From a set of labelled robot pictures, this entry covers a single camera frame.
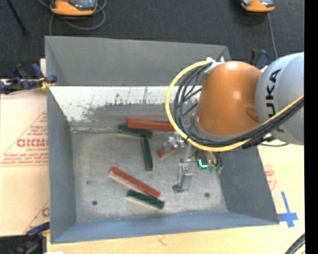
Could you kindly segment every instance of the kuka logo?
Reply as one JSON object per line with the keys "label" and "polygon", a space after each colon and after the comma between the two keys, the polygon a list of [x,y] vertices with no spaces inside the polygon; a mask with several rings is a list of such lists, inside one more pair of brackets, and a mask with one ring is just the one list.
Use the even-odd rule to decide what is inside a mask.
{"label": "kuka logo", "polygon": [[[275,99],[274,95],[273,95],[273,91],[275,90],[275,84],[277,82],[277,75],[280,72],[281,69],[274,71],[273,73],[271,73],[270,75],[270,81],[273,83],[272,86],[269,86],[269,84],[267,84],[266,86],[266,92],[267,92],[267,96],[266,96],[266,101],[272,101],[272,102],[266,102],[266,107],[270,108],[270,110],[272,111],[271,113],[269,113],[269,117],[273,117],[276,114],[276,109],[275,109],[275,104],[273,102],[273,100]],[[277,132],[284,132],[283,129],[281,129],[279,126],[276,128]]]}

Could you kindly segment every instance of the blue clamp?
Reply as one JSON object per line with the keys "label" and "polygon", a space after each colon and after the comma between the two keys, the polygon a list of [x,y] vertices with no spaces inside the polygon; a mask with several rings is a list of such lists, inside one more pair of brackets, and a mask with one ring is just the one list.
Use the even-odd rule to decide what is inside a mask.
{"label": "blue clamp", "polygon": [[264,50],[252,49],[249,64],[256,66],[258,69],[264,68],[269,62],[269,54]]}
{"label": "blue clamp", "polygon": [[58,80],[55,75],[44,76],[40,67],[37,64],[32,65],[34,76],[28,76],[21,64],[15,66],[13,71],[13,78],[0,81],[0,94],[9,94],[21,90],[33,88],[46,88],[47,86],[54,85]]}

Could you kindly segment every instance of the cable bundle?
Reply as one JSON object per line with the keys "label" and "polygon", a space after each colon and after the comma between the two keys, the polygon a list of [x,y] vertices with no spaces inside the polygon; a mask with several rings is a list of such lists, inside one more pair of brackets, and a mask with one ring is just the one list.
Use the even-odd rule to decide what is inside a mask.
{"label": "cable bundle", "polygon": [[[213,151],[213,152],[222,152],[232,150],[238,147],[248,147],[254,146],[259,144],[263,141],[265,135],[276,129],[278,126],[283,124],[287,119],[289,119],[294,113],[296,113],[303,105],[304,105],[304,95],[287,105],[273,117],[265,121],[260,126],[256,127],[255,129],[240,134],[234,138],[229,138],[224,141],[219,141],[216,139],[211,139],[210,137],[205,138],[198,132],[192,132],[191,129],[185,125],[183,121],[183,117],[188,114],[197,104],[194,104],[191,108],[189,108],[186,112],[183,112],[183,104],[189,100],[193,95],[200,92],[201,89],[193,91],[197,80],[201,74],[207,67],[211,65],[211,62],[201,61],[195,63],[186,69],[182,70],[171,82],[169,89],[166,95],[165,101],[165,109],[169,121],[173,125],[174,129],[177,131],[179,135],[181,135],[186,142],[189,142],[193,146],[198,149],[206,150],[206,151]],[[176,83],[183,77],[185,78],[182,80],[180,86],[178,87],[174,103],[173,103],[173,115],[170,109],[170,98],[171,93],[176,85]],[[192,88],[188,91],[188,86],[194,81]]]}

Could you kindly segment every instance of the green led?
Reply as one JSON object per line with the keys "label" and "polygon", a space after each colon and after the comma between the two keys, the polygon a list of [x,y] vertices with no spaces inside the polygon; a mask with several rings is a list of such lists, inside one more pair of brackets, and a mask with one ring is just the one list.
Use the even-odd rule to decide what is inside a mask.
{"label": "green led", "polygon": [[198,159],[198,164],[201,168],[207,168],[208,165],[203,165],[201,159]]}

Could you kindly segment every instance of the clamp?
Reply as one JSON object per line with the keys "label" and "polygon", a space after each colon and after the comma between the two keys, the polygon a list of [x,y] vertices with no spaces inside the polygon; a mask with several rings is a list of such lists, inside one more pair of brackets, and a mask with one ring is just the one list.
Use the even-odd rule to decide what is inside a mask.
{"label": "clamp", "polygon": [[13,78],[0,81],[0,94],[10,94],[33,88],[46,89],[58,80],[55,75],[45,76],[37,64],[32,65],[34,76],[28,76],[21,64],[15,66]]}

